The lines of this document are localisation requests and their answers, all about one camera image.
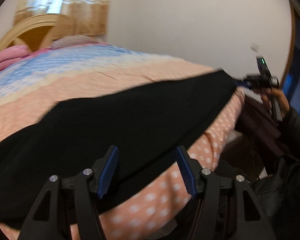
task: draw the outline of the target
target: blue and white bedspread section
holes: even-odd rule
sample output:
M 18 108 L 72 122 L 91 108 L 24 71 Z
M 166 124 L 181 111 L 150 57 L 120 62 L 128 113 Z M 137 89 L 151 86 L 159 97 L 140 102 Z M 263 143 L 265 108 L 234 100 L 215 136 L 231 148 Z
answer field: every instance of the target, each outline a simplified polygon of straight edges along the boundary
M 96 67 L 128 68 L 134 63 L 172 59 L 167 55 L 135 52 L 111 45 L 88 45 L 52 50 L 17 62 L 0 72 L 0 98 L 25 89 L 51 74 L 86 71 Z

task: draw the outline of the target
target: ribbed blue pad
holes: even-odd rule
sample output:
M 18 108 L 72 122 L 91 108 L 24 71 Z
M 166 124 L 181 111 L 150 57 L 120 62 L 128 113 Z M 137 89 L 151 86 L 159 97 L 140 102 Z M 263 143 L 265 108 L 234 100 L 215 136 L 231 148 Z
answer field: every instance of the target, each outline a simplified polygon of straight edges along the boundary
M 114 147 L 99 177 L 99 188 L 97 190 L 97 195 L 99 199 L 102 199 L 103 195 L 108 192 L 118 161 L 119 161 L 119 149 L 117 147 Z
M 176 159 L 177 159 L 177 163 L 178 163 L 178 166 L 179 166 L 182 178 L 183 178 L 183 182 L 186 186 L 187 192 L 192 197 L 196 197 L 198 192 L 195 188 L 195 178 L 194 178 L 194 175 L 192 174 L 190 166 L 189 166 L 188 162 L 186 161 L 186 158 L 184 157 L 180 147 L 177 147 L 177 149 L 176 149 Z

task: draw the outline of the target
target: headboard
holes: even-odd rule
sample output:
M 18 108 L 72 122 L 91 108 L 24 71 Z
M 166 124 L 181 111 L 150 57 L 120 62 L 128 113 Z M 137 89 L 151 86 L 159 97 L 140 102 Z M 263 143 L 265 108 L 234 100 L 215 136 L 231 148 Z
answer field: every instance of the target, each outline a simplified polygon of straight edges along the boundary
M 0 51 L 13 45 L 27 45 L 32 52 L 48 47 L 58 14 L 38 14 L 9 30 L 0 40 Z

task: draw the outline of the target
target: polka dot fabric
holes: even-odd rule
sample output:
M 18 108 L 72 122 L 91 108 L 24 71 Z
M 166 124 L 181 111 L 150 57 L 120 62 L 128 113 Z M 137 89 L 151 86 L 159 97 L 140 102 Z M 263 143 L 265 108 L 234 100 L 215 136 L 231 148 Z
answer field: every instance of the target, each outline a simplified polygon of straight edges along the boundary
M 188 149 L 203 168 L 215 170 L 228 134 L 244 103 L 237 90 L 215 121 Z M 121 205 L 103 213 L 100 221 L 108 240 L 143 239 L 169 222 L 188 203 L 179 167 L 174 163 L 157 179 Z

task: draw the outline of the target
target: person's arm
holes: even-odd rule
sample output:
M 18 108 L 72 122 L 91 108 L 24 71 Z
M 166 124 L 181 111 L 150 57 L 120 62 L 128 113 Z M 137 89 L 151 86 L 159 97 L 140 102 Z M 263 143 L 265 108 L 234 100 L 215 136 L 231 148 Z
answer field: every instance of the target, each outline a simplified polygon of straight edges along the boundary
M 268 108 L 271 104 L 268 95 L 274 95 L 278 98 L 281 115 L 283 121 L 279 124 L 278 130 L 281 132 L 280 140 L 284 142 L 290 149 L 290 152 L 298 159 L 300 159 L 300 115 L 289 105 L 287 98 L 280 89 L 266 89 L 263 91 L 256 91 L 261 94 L 261 100 Z

